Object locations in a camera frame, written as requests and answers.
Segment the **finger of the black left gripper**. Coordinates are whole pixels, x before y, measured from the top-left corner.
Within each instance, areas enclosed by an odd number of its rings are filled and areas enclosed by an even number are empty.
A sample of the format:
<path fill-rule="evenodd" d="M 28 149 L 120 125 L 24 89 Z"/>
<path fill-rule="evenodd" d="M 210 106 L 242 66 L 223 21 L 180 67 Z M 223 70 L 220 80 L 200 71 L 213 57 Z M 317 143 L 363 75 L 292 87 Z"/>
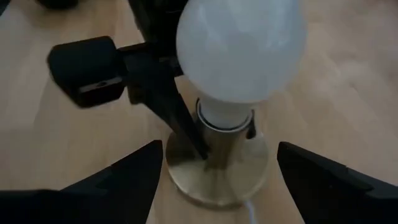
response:
<path fill-rule="evenodd" d="M 256 124 L 255 124 L 255 111 L 251 110 L 251 120 L 248 124 L 248 129 L 246 132 L 246 139 L 253 139 L 256 137 L 257 130 L 256 130 Z"/>
<path fill-rule="evenodd" d="M 145 81 L 142 87 L 144 104 L 181 140 L 188 142 L 203 160 L 207 159 L 208 146 L 197 130 L 175 81 Z"/>

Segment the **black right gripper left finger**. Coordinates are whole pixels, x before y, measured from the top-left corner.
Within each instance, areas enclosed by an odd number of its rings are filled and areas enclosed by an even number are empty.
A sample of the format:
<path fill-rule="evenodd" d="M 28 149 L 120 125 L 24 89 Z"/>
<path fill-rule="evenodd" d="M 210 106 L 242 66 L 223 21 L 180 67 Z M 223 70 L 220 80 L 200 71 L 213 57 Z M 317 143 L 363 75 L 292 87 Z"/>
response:
<path fill-rule="evenodd" d="M 162 161 L 154 140 L 62 190 L 3 190 L 1 223 L 145 223 Z"/>

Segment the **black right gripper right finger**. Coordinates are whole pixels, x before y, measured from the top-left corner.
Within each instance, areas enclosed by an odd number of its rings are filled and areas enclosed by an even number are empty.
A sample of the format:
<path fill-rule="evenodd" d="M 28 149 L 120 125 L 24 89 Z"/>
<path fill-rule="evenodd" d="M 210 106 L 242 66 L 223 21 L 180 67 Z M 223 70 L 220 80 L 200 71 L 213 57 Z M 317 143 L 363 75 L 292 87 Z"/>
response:
<path fill-rule="evenodd" d="M 277 162 L 305 223 L 397 223 L 397 186 L 290 142 Z"/>

